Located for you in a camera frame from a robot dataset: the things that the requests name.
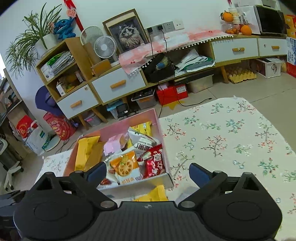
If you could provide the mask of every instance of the picture frame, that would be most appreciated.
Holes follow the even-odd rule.
[[[119,53],[149,43],[144,27],[135,9],[131,9],[103,22],[103,26],[118,45]]]

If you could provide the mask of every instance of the white flower pot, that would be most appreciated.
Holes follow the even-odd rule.
[[[47,51],[52,49],[54,46],[57,45],[57,39],[53,34],[48,34],[43,37],[45,45],[47,49],[44,47],[43,42],[40,40],[37,41],[35,44],[35,49],[39,55],[39,58],[41,58]]]

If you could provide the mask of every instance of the yellow egg tray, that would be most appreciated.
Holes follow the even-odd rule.
[[[230,67],[226,69],[226,74],[229,80],[236,84],[243,82],[244,80],[253,80],[257,78],[257,75],[249,69],[243,69],[241,67]]]

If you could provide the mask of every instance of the white fan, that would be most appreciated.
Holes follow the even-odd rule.
[[[102,30],[98,26],[89,26],[82,31],[80,41],[82,45],[90,42],[94,46],[94,42],[103,35]]]
[[[100,58],[109,58],[117,50],[117,43],[111,36],[99,37],[94,43],[94,51]]]

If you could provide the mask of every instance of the electrical socket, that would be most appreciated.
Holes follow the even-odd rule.
[[[184,29],[184,24],[183,24],[183,21],[182,20],[175,19],[173,21],[173,23],[174,23],[175,30]]]
[[[159,31],[158,28],[157,28],[157,26],[159,26],[159,25],[161,25],[161,26],[163,27],[163,33],[166,33],[166,32],[167,32],[167,31],[165,30],[165,26],[164,26],[163,23],[162,23],[162,24],[158,24],[158,25],[155,25],[155,26],[151,27],[152,30],[153,30],[153,32],[150,34],[151,37],[154,37],[154,36],[158,36],[158,35],[160,35],[160,34],[163,34],[162,31]]]
[[[176,30],[173,22],[167,22],[167,23],[164,23],[163,25],[165,26],[165,30],[167,33]]]

